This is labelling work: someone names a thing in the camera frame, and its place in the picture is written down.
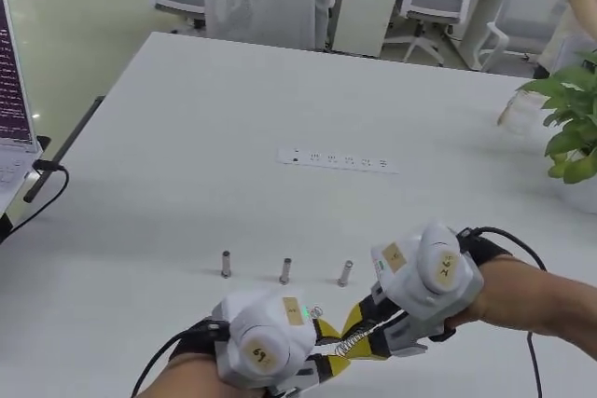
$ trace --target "power strip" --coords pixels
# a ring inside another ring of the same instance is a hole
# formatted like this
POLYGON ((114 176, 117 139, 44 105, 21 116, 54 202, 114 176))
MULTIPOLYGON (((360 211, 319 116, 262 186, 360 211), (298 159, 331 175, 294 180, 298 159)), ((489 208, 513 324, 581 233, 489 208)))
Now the power strip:
POLYGON ((355 172, 398 174, 396 165, 387 158, 361 158, 345 154, 322 153, 297 148, 278 149, 276 161, 287 165, 304 165, 355 172))

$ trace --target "metal peg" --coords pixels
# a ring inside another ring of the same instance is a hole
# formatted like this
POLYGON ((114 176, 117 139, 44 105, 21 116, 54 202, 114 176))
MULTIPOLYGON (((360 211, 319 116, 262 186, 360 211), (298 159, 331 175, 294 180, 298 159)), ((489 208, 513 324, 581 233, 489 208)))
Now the metal peg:
POLYGON ((284 264, 282 265, 282 275, 280 276, 281 284, 288 284, 290 281, 290 265, 292 264, 291 258, 285 258, 284 264))
POLYGON ((232 275, 232 271, 230 270, 230 252, 224 251, 222 253, 222 277, 227 279, 232 275))
POLYGON ((348 260, 344 263, 344 269, 342 270, 342 275, 338 279, 338 286, 343 288, 348 284, 348 276, 351 275, 351 270, 353 269, 353 262, 348 260))

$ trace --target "floor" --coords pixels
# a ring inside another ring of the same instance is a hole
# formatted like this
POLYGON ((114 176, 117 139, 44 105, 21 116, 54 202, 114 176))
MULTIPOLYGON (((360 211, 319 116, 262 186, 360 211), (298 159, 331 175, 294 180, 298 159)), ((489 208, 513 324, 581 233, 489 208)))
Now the floor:
MULTIPOLYGON (((35 128, 52 139, 48 158, 93 100, 110 90, 149 34, 182 24, 180 18, 154 9, 150 0, 9 2, 35 128)), ((385 48, 382 58, 401 61, 405 50, 385 48)), ((440 52, 447 67, 465 68, 449 44, 441 42, 440 52)), ((436 65, 419 51, 410 62, 436 65)), ((15 216, 21 210, 15 201, 8 212, 15 216)))

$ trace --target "laptop keyboard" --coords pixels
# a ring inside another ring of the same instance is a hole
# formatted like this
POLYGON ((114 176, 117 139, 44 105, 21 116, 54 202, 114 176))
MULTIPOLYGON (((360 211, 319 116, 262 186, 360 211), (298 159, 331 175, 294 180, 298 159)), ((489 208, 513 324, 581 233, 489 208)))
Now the laptop keyboard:
POLYGON ((0 188, 10 188, 23 176, 25 161, 11 158, 0 162, 0 188))

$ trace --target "forearm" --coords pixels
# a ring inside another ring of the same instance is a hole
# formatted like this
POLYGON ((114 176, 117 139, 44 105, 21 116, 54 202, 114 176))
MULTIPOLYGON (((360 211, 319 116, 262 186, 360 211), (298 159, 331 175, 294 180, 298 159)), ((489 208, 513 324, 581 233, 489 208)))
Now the forearm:
POLYGON ((256 398, 262 394, 224 384, 210 356, 183 354, 170 361, 139 398, 256 398))
POLYGON ((552 333, 597 361, 597 288, 556 277, 552 333))
POLYGON ((597 40, 597 0, 569 0, 580 26, 597 40))

